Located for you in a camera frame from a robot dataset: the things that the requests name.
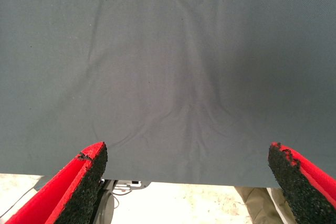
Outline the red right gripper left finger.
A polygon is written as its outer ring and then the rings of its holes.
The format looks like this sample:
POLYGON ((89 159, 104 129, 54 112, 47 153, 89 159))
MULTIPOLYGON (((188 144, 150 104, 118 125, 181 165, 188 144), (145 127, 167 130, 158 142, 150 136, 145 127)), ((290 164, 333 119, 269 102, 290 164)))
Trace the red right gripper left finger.
POLYGON ((105 142, 86 147, 7 223, 91 223, 107 162, 105 142))

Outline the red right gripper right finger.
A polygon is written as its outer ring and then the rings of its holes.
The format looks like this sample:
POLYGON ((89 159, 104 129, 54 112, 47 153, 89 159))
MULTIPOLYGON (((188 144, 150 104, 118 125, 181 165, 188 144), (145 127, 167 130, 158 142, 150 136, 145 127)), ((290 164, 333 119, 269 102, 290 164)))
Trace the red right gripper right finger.
POLYGON ((296 150, 271 143, 268 165, 297 223, 335 223, 335 179, 296 150))

